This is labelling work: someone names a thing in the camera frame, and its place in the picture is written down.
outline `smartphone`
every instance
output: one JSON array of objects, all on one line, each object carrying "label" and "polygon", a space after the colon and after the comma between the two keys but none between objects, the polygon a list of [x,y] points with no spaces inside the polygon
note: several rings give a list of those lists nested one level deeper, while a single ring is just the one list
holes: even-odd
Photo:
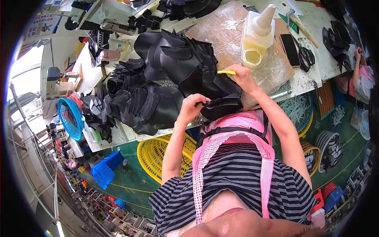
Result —
[{"label": "smartphone", "polygon": [[280,40],[282,41],[284,51],[287,54],[287,58],[290,61],[291,66],[295,68],[300,67],[299,54],[292,35],[280,34]]}]

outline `gold necklace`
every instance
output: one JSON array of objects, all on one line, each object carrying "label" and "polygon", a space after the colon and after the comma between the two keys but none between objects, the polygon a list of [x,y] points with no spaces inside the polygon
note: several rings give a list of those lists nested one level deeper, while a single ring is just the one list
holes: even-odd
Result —
[{"label": "gold necklace", "polygon": [[207,216],[208,216],[209,212],[211,211],[213,205],[215,204],[216,199],[218,198],[218,196],[220,196],[220,194],[221,194],[221,192],[220,192],[220,193],[217,195],[217,197],[213,200],[211,207],[209,208],[209,210],[207,211],[207,214],[205,215],[204,223],[205,223],[205,221],[207,220]]}]

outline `pink apron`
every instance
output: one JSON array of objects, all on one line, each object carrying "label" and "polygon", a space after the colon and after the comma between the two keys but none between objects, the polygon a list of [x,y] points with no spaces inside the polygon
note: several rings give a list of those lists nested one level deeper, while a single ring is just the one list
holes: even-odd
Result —
[{"label": "pink apron", "polygon": [[273,174],[275,152],[272,147],[271,125],[262,109],[227,115],[211,122],[200,132],[205,133],[201,146],[192,156],[193,196],[196,208],[196,224],[202,222],[204,186],[202,169],[221,144],[253,143],[262,156],[260,186],[262,192],[262,217],[269,218],[268,197]]}]

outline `woman's hand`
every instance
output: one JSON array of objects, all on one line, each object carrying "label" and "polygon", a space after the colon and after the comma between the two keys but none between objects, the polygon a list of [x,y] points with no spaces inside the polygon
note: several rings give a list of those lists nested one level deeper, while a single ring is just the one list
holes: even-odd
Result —
[{"label": "woman's hand", "polygon": [[361,52],[363,53],[363,50],[360,47],[357,47],[356,49],[354,49],[354,56],[356,57],[357,62],[360,62],[360,59],[362,56]]},{"label": "woman's hand", "polygon": [[187,126],[192,120],[199,115],[200,110],[203,108],[202,103],[210,102],[209,98],[201,94],[192,94],[183,100],[182,108],[180,109],[180,113],[178,118],[176,119],[175,124],[181,124]]},{"label": "woman's hand", "polygon": [[231,65],[226,67],[224,71],[235,71],[236,75],[230,75],[235,82],[247,93],[254,93],[260,87],[255,82],[253,76],[251,75],[250,69],[243,67],[238,64]]}]

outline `green ruler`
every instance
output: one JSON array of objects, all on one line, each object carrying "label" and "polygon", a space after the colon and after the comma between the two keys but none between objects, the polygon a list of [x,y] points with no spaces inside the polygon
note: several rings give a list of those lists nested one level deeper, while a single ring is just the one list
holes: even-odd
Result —
[{"label": "green ruler", "polygon": [[[286,17],[286,16],[283,16],[283,15],[280,14],[280,13],[278,13],[278,14],[279,14],[279,16],[280,16],[285,22],[287,22],[287,17]],[[299,33],[299,28],[298,28],[298,26],[297,26],[295,23],[293,23],[293,21],[291,21],[291,20],[290,20],[290,26],[292,27],[292,29],[294,29],[294,30],[296,31],[297,34]]]}]

